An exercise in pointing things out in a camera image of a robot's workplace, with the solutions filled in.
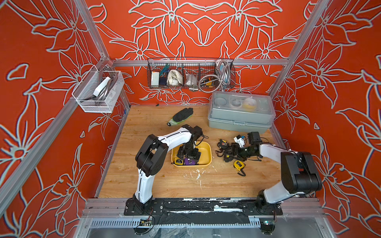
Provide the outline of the purple tape measure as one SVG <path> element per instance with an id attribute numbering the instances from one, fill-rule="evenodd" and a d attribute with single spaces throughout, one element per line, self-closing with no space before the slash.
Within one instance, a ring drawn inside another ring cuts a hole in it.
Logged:
<path id="1" fill-rule="evenodd" d="M 185 166 L 195 166 L 195 165 L 198 165 L 198 160 L 185 158 L 184 159 L 184 165 Z"/>

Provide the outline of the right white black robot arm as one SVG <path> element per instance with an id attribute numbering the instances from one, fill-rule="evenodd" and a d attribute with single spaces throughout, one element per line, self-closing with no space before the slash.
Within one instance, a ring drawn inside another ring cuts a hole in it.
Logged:
<path id="1" fill-rule="evenodd" d="M 309 152 L 296 152 L 263 142 L 258 132 L 250 132 L 246 137 L 234 137 L 231 148 L 231 156 L 241 162 L 250 157 L 257 157 L 258 160 L 266 157 L 280 164 L 281 181 L 259 192 L 256 199 L 258 209 L 322 189 L 319 171 Z"/>

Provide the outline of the yellow black tape measure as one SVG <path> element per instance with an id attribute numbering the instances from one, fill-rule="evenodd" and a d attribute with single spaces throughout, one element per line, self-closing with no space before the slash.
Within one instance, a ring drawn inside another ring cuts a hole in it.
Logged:
<path id="1" fill-rule="evenodd" d="M 174 160 L 174 164 L 176 166 L 183 166 L 184 165 L 184 160 L 180 159 L 180 158 L 177 158 L 177 159 Z"/>

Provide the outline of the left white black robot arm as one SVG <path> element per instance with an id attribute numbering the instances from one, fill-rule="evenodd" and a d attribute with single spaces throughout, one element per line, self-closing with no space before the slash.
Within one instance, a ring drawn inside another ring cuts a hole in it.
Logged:
<path id="1" fill-rule="evenodd" d="M 198 161 L 201 157 L 197 140 L 208 138 L 202 128 L 188 124 L 177 131 L 164 136 L 149 135 L 136 155 L 138 185 L 133 195 L 134 205 L 140 211 L 146 211 L 153 198 L 152 188 L 155 175 L 162 169 L 167 153 L 180 146 L 177 157 Z"/>

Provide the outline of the yellow plastic storage tray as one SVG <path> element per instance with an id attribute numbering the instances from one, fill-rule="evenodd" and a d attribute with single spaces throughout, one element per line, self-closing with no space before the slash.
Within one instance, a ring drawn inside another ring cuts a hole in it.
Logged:
<path id="1" fill-rule="evenodd" d="M 172 152 L 171 152 L 171 164 L 174 165 L 175 167 L 180 167 L 180 168 L 198 168 L 198 167 L 206 167 L 209 166 L 212 162 L 212 152 L 211 152 L 211 147 L 207 142 L 201 142 L 200 145 L 198 145 L 196 148 L 201 152 L 201 157 L 198 162 L 198 165 L 195 166 L 176 166 L 174 164 L 174 160 L 177 159 L 177 152 L 181 146 L 175 147 Z"/>

